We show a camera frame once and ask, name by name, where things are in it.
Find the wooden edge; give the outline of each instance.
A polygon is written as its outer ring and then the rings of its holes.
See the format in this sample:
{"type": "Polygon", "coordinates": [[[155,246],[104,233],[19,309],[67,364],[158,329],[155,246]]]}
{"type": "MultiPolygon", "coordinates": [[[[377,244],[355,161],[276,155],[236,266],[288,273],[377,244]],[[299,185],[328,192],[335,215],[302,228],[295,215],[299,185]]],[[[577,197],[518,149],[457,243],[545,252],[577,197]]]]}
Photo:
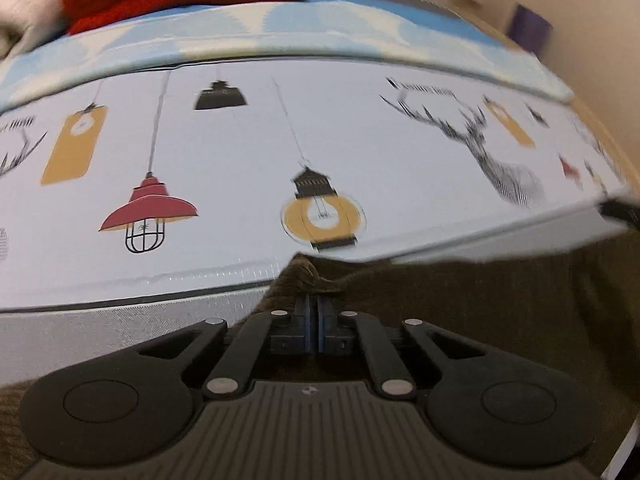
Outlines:
{"type": "MultiPolygon", "coordinates": [[[[520,49],[517,43],[510,40],[510,38],[507,38],[496,28],[468,12],[468,10],[461,8],[460,5],[456,5],[456,8],[453,10],[461,18],[479,28],[485,34],[494,38],[494,40],[498,40],[510,48],[520,49]]],[[[571,100],[570,107],[576,115],[578,115],[580,120],[588,127],[588,129],[591,130],[593,135],[600,141],[604,150],[609,153],[615,165],[623,173],[623,176],[626,178],[629,186],[631,186],[636,193],[640,194],[640,171],[631,162],[622,148],[620,148],[620,145],[616,142],[616,139],[607,127],[578,96],[574,96],[571,100]]]]}

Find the small red lamp print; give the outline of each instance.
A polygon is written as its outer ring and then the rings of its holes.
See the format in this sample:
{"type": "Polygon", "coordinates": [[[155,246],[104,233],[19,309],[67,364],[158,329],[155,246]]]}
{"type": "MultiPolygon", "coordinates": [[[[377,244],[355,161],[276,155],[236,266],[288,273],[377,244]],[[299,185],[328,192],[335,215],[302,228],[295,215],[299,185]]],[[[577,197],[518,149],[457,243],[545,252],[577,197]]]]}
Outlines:
{"type": "Polygon", "coordinates": [[[126,230],[125,245],[131,253],[148,253],[164,242],[167,222],[197,216],[195,206],[186,200],[169,196],[164,183],[150,171],[133,189],[129,202],[107,216],[100,231],[126,230]]]}

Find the screw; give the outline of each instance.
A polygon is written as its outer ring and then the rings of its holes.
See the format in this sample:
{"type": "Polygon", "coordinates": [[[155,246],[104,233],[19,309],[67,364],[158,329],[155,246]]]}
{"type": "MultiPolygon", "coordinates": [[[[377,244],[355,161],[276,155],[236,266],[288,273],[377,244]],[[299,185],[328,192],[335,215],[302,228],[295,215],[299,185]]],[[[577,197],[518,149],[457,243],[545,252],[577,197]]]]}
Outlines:
{"type": "Polygon", "coordinates": [[[389,379],[382,383],[382,391],[395,397],[410,394],[414,386],[403,379],[389,379]]]}
{"type": "Polygon", "coordinates": [[[238,389],[238,383],[228,377],[216,377],[207,383],[207,390],[213,394],[231,394],[238,389]]]}

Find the red pendant lamp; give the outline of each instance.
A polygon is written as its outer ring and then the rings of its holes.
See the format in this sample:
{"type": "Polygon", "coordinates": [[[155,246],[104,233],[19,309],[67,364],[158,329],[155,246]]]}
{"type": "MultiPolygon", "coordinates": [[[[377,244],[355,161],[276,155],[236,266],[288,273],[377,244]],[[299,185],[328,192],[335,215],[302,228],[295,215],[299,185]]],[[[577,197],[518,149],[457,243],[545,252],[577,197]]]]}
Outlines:
{"type": "Polygon", "coordinates": [[[160,182],[151,171],[156,151],[160,113],[169,83],[169,74],[170,72],[167,72],[164,88],[158,101],[158,113],[154,123],[146,177],[139,186],[133,189],[129,202],[107,216],[100,227],[100,231],[125,230],[125,245],[129,252],[135,254],[148,253],[162,245],[167,222],[198,215],[193,204],[181,198],[170,196],[165,184],[160,182]]]}

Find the folded brown garment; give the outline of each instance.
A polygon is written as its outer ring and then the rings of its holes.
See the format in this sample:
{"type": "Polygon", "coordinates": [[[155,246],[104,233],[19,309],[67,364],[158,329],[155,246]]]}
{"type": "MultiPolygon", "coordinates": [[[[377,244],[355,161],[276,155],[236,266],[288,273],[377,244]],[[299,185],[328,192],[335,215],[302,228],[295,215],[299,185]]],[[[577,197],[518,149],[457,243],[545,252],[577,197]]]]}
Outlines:
{"type": "MultiPolygon", "coordinates": [[[[487,263],[353,264],[298,254],[257,310],[291,309],[299,292],[333,294],[387,326],[419,318],[563,370],[598,401],[601,428],[582,461],[600,475],[640,406],[639,254],[638,233],[569,253],[487,263]]],[[[349,361],[261,363],[255,372],[275,380],[344,380],[349,361]]],[[[0,480],[32,457],[16,431],[25,387],[0,392],[0,480]]]]}

